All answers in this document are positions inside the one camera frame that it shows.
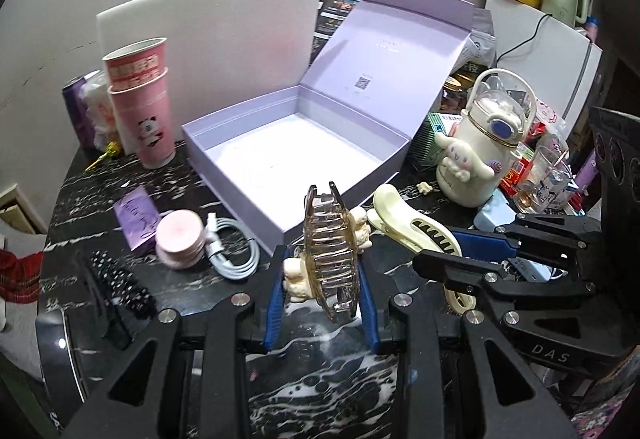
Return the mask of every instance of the box flap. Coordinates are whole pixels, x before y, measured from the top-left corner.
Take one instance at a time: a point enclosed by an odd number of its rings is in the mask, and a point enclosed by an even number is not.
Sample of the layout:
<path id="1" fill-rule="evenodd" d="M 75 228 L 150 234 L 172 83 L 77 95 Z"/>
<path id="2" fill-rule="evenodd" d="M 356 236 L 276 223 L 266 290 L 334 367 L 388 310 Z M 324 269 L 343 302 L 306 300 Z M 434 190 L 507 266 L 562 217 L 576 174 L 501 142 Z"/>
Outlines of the box flap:
<path id="1" fill-rule="evenodd" d="M 412 138 L 471 31 L 464 0 L 362 0 L 302 79 Z"/>

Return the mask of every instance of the marble tabletop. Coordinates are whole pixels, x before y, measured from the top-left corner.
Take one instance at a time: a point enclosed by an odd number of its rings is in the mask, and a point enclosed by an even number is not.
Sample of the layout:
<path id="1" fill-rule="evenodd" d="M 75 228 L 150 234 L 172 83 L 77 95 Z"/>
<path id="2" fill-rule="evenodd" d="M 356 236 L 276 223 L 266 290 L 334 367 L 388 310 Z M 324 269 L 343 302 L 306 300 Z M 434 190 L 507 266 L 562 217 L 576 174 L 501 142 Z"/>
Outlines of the marble tabletop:
<path id="1" fill-rule="evenodd" d="M 206 259 L 189 270 L 172 271 L 153 254 L 134 256 L 113 213 L 114 202 L 143 185 L 159 212 L 186 208 L 203 220 L 211 211 L 230 216 L 188 164 L 183 143 L 178 143 L 174 160 L 158 170 L 145 170 L 135 156 L 114 160 L 88 173 L 82 171 L 85 165 L 86 158 L 78 151 L 58 196 L 44 249 L 39 311 L 65 310 L 72 354 L 90 393 L 122 352 L 96 329 L 92 298 L 74 265 L 77 250 L 86 256 L 94 251 L 107 252 L 149 290 L 158 310 L 172 307 L 183 315 L 206 311 L 237 292 L 238 285 L 219 276 Z M 427 196 L 418 193 L 417 183 L 421 181 L 434 186 L 434 191 Z M 471 225 L 476 210 L 449 202 L 440 193 L 432 172 L 416 173 L 405 164 L 392 184 L 412 207 L 441 223 L 464 228 Z M 447 310 L 442 285 L 417 276 L 411 268 L 409 250 L 378 231 L 373 232 L 371 240 L 373 247 L 367 253 L 374 257 L 372 262 L 394 278 L 400 291 L 433 308 Z M 246 241 L 235 233 L 224 235 L 223 241 L 228 257 L 244 262 Z M 261 266 L 268 266 L 269 260 L 263 252 Z M 394 421 L 390 408 L 396 387 L 396 356 L 375 356 L 368 351 L 359 318 L 331 324 L 314 301 L 289 304 L 285 311 L 274 351 L 246 358 L 254 437 L 302 439 L 324 433 L 349 438 L 388 436 Z M 124 307 L 118 307 L 118 312 L 133 334 L 148 323 L 137 320 Z M 43 352 L 47 344 L 39 345 Z M 51 350 L 55 347 L 42 355 L 46 382 L 48 374 L 54 379 L 56 368 L 56 362 L 49 360 Z M 202 355 L 196 354 L 193 393 L 198 390 L 201 366 Z M 60 411 L 68 401 L 54 398 L 52 405 Z M 190 405 L 188 437 L 198 436 L 198 413 L 197 405 Z"/>

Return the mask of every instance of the black power cord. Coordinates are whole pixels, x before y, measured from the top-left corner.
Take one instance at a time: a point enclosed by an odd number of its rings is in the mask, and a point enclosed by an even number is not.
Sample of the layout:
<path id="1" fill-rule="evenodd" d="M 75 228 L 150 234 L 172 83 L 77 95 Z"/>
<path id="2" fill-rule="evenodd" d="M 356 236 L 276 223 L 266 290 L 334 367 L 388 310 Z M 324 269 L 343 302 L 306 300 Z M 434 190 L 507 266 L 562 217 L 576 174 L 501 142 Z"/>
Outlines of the black power cord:
<path id="1" fill-rule="evenodd" d="M 516 47 L 512 47 L 508 51 L 506 51 L 506 52 L 502 53 L 500 56 L 498 56 L 498 59 L 495 61 L 496 66 L 498 65 L 498 62 L 500 62 L 500 60 L 502 59 L 503 56 L 506 56 L 507 54 L 512 53 L 514 50 L 519 49 L 524 44 L 528 44 L 530 41 L 533 40 L 533 38 L 538 36 L 538 29 L 540 29 L 540 24 L 542 24 L 542 21 L 545 18 L 548 18 L 549 16 L 551 16 L 551 15 L 550 14 L 545 14 L 542 18 L 540 18 L 540 20 L 538 20 L 538 25 L 536 25 L 536 32 L 533 33 L 533 36 L 531 38 L 527 38 L 522 43 L 517 44 Z"/>

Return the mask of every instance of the open gift box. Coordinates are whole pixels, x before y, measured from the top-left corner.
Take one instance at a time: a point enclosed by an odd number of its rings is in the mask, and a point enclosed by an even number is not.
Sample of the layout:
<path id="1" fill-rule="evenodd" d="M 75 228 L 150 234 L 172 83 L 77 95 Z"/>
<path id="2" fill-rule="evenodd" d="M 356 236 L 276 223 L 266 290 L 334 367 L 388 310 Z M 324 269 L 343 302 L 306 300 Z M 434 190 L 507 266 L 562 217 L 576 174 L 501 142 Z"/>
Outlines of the open gift box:
<path id="1" fill-rule="evenodd" d="M 463 0 L 361 0 L 300 85 L 183 125 L 191 165 L 272 253 L 311 184 L 353 208 L 398 172 L 472 19 Z"/>

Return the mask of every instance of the purple card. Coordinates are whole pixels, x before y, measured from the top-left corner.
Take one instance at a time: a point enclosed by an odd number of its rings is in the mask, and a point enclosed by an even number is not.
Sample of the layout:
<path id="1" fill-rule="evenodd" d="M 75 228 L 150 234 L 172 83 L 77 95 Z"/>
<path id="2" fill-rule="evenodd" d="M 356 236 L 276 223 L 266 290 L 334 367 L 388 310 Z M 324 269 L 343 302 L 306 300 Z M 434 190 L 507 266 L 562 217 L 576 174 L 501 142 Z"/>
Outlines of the purple card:
<path id="1" fill-rule="evenodd" d="M 129 248 L 136 254 L 148 253 L 155 243 L 160 213 L 144 186 L 125 195 L 113 205 Z"/>

